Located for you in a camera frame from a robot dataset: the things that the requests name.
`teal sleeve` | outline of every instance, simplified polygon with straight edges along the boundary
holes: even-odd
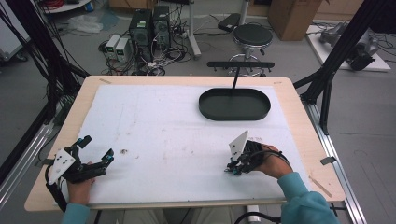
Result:
[[[85,224],[90,215],[90,208],[78,203],[69,203],[62,218],[62,224]]]
[[[277,183],[287,200],[282,204],[282,224],[340,223],[326,199],[318,192],[308,191],[298,173],[284,175]]]

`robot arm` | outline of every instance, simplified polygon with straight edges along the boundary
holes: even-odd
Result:
[[[71,183],[79,183],[87,179],[105,175],[106,168],[114,161],[114,152],[112,149],[109,149],[102,158],[102,161],[91,165],[81,163],[78,156],[79,150],[87,146],[91,140],[91,137],[87,135],[84,139],[79,138],[71,147],[60,149],[55,159],[47,167],[45,173],[47,189],[64,212],[67,202],[62,195],[61,189],[57,185],[57,180],[62,176]]]
[[[245,131],[231,142],[230,150],[232,157],[231,162],[227,164],[225,172],[231,172],[234,175],[250,173],[264,162],[266,155],[278,156],[286,163],[289,163],[281,151],[264,150],[262,149],[262,144],[247,139],[248,131]]]
[[[320,35],[319,42],[322,44],[329,43],[330,46],[334,47],[346,28],[346,22],[338,23],[334,28],[323,31]],[[360,71],[375,61],[372,56],[378,50],[378,39],[374,36],[369,36],[368,31],[366,31],[358,44],[349,52],[346,62],[353,70]]]

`black stool seat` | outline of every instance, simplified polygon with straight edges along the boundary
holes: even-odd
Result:
[[[233,30],[233,36],[242,44],[252,46],[268,45],[272,41],[269,30],[258,24],[243,24]]]

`electronic equipment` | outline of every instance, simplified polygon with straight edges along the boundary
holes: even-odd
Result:
[[[132,16],[131,24],[129,25],[129,33],[136,52],[136,61],[138,63],[152,62],[151,51],[155,50],[152,14],[150,9],[139,8]]]
[[[132,48],[128,37],[122,37],[116,46],[117,60],[119,63],[128,63],[132,58]]]
[[[228,16],[226,19],[222,20],[218,24],[218,28],[220,30],[232,32],[233,28],[235,28],[235,26],[238,25],[240,17],[241,17],[241,15],[239,13],[233,13],[230,16]]]
[[[121,36],[120,35],[113,35],[111,36],[111,38],[108,40],[108,42],[106,43],[106,57],[108,59],[114,59],[117,60],[117,54],[116,54],[116,46],[119,43]]]
[[[154,34],[157,40],[157,47],[164,50],[171,47],[169,7],[157,6],[153,15]]]
[[[334,47],[346,28],[346,22],[339,22],[334,28],[321,32],[319,42],[323,44],[329,43],[331,47]],[[372,56],[378,50],[378,38],[370,36],[368,31],[366,31],[347,55],[346,62],[353,70],[360,71],[375,61]]]
[[[150,46],[153,36],[153,23],[150,9],[139,8],[132,16],[129,32],[132,41],[138,46]]]

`floor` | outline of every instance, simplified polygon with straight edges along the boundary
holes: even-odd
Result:
[[[59,27],[72,16],[86,14],[83,10],[64,13],[54,18]],[[97,16],[105,28],[100,34],[87,35],[71,31],[63,33],[62,41],[76,61],[90,74],[100,75],[106,70],[106,61],[98,46],[112,34],[122,34],[129,26],[125,14],[117,14],[106,7],[90,14]],[[199,32],[222,33],[216,28],[212,17],[196,19]],[[264,18],[248,18],[268,26]],[[221,61],[239,52],[232,41],[232,35],[205,36],[196,39],[202,57],[195,61],[173,63],[165,67],[166,76],[227,76],[227,71],[215,72],[208,68],[209,61]],[[396,38],[388,36],[388,41],[396,45]],[[306,39],[297,42],[279,41],[274,34],[272,45],[265,51],[263,61],[274,62],[276,66],[268,77],[288,77],[291,81],[300,80],[320,68],[319,61]],[[380,50],[382,59],[396,61],[396,57]],[[344,166],[349,182],[356,194],[368,223],[396,223],[396,64],[388,63],[389,72],[352,72],[339,70],[332,86],[332,100],[329,114],[329,132],[340,162]],[[303,93],[306,87],[297,92]],[[24,132],[33,122],[46,101],[46,81],[35,68],[32,60],[22,63],[11,60],[0,67],[0,162],[6,159]],[[50,144],[42,155],[50,150]],[[61,212],[31,213],[23,208],[30,193],[39,168],[32,165],[16,187],[14,193],[1,209],[2,223],[56,223]],[[241,215],[244,208],[235,207],[235,214]],[[280,214],[278,205],[261,206],[260,210],[272,216]],[[165,214],[169,223],[188,223],[191,212],[187,209],[168,209]],[[338,211],[341,223],[350,223],[345,211]],[[90,222],[93,223],[95,212]],[[105,211],[100,223],[115,223],[115,213]]]

